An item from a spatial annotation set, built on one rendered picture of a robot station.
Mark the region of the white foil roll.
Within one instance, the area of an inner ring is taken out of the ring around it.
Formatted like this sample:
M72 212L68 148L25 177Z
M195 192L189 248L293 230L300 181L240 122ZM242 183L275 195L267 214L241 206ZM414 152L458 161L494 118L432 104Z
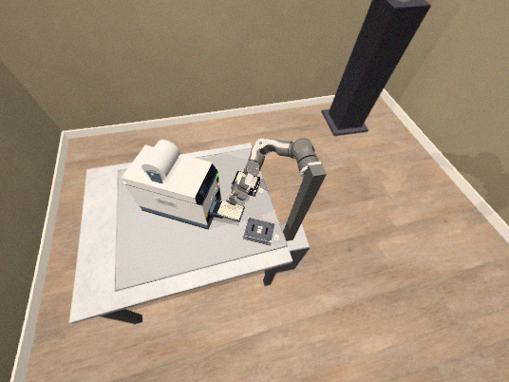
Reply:
M142 171L155 170L164 181L180 155L179 149L166 140L160 140L141 165Z

